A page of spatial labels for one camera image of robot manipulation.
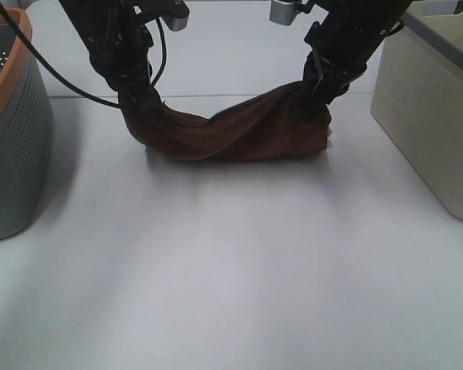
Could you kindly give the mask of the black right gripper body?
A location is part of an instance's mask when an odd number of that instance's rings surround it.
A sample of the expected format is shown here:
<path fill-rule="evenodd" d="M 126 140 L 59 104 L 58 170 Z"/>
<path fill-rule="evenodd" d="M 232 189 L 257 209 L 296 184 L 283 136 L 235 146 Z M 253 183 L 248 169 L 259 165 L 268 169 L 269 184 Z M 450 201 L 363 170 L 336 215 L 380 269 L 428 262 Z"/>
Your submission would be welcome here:
<path fill-rule="evenodd" d="M 366 63 L 363 66 L 343 66 L 323 56 L 320 28 L 319 21 L 315 21 L 304 38 L 311 51 L 306 57 L 302 84 L 292 105 L 292 112 L 298 118 L 312 118 L 318 110 L 346 93 L 352 81 L 367 70 Z"/>

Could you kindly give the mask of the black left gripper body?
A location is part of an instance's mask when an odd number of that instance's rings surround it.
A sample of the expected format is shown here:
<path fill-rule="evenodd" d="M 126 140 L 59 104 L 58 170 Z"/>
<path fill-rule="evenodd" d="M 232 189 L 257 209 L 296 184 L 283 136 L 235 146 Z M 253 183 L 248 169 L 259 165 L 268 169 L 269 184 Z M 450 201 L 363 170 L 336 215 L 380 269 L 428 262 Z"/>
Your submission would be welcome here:
<path fill-rule="evenodd" d="M 153 45 L 145 26 L 128 25 L 123 29 L 111 24 L 90 52 L 95 71 L 142 113 L 159 108 L 159 94 L 150 82 L 153 70 L 147 57 Z"/>

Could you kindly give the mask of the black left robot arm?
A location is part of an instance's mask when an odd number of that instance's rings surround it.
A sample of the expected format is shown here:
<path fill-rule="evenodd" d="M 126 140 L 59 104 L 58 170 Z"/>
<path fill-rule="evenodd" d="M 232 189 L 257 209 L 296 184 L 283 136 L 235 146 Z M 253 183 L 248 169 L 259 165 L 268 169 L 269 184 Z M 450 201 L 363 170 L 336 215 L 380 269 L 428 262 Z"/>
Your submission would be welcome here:
<path fill-rule="evenodd" d="M 85 45 L 90 64 L 107 85 L 142 113 L 159 109 L 161 98 L 151 85 L 149 49 L 154 45 L 146 26 L 125 1 L 61 1 Z"/>

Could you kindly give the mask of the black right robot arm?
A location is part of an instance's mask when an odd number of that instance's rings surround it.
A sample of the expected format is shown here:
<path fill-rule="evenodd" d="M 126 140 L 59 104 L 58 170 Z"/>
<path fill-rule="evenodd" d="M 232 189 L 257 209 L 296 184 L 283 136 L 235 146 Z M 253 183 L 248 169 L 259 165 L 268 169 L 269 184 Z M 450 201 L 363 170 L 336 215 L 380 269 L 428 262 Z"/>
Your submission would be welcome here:
<path fill-rule="evenodd" d="M 367 70 L 367 62 L 382 41 L 403 27 L 402 15 L 410 1 L 308 1 L 327 11 L 314 22 L 304 42 L 311 47 L 304 64 L 302 84 L 292 111 L 301 119 L 313 117 Z"/>

